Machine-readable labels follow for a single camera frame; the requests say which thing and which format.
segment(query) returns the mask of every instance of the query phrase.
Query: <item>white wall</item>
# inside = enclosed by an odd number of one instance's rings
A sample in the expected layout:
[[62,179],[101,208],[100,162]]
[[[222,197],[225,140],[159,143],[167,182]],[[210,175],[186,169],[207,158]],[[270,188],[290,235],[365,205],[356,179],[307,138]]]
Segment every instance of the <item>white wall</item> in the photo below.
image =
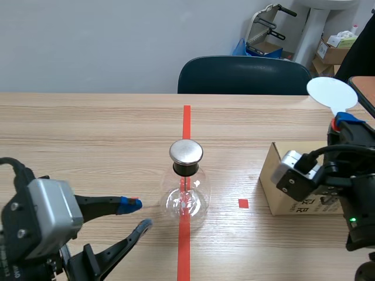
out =
[[324,28],[325,35],[330,36],[344,30],[350,30],[353,25],[358,25],[357,35],[359,35],[373,15],[371,10],[374,5],[375,0],[360,0],[359,5],[348,10],[331,11]]
[[[278,16],[294,51],[307,8]],[[176,92],[190,59],[231,54],[264,0],[3,0],[0,92]]]

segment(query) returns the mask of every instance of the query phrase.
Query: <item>white sink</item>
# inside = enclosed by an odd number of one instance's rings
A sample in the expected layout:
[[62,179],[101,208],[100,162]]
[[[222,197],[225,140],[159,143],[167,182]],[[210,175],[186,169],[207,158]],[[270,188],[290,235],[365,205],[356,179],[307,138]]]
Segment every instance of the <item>white sink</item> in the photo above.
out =
[[308,68],[311,65],[318,47],[319,39],[322,36],[329,11],[345,10],[356,5],[359,1],[360,0],[297,0],[297,2],[311,8],[311,10],[293,61]]
[[359,0],[297,0],[303,6],[319,10],[345,10],[354,6]]

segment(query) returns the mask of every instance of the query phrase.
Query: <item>small red square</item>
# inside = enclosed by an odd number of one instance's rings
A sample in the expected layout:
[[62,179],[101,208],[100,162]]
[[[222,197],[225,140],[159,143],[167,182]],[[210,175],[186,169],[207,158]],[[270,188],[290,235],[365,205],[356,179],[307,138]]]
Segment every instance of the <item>small red square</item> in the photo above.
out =
[[248,200],[247,199],[238,199],[238,204],[240,208],[248,209]]

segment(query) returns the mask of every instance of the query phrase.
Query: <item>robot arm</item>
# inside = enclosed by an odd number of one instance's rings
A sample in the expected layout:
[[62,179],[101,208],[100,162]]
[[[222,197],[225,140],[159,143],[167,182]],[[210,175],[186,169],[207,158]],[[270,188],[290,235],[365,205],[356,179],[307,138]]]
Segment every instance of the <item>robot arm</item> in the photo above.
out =
[[77,196],[68,182],[48,176],[36,179],[31,169],[15,159],[0,158],[1,164],[12,165],[16,174],[16,194],[1,214],[1,280],[52,280],[63,269],[69,280],[104,280],[152,226],[151,220],[145,220],[102,253],[94,255],[87,244],[82,253],[70,257],[66,244],[77,238],[85,222],[133,213],[142,208],[141,201]]
[[[322,195],[323,205],[340,200],[349,229],[346,249],[374,247],[374,147],[375,131],[353,115],[340,112],[330,125],[327,147],[304,155],[289,151],[271,180],[296,201],[311,194]],[[322,166],[317,162],[320,155],[324,155]],[[366,276],[356,280],[375,280],[375,254],[370,259],[374,262],[365,264]],[[363,274],[361,268],[357,274]]]

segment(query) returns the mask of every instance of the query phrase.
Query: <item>glass bottle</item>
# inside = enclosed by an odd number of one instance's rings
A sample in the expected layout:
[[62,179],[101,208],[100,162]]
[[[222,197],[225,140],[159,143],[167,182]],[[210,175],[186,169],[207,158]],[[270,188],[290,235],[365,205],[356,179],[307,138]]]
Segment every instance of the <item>glass bottle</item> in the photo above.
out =
[[176,221],[196,221],[204,217],[210,204],[210,183],[198,163],[201,145],[191,139],[175,142],[169,156],[173,165],[161,181],[161,208]]

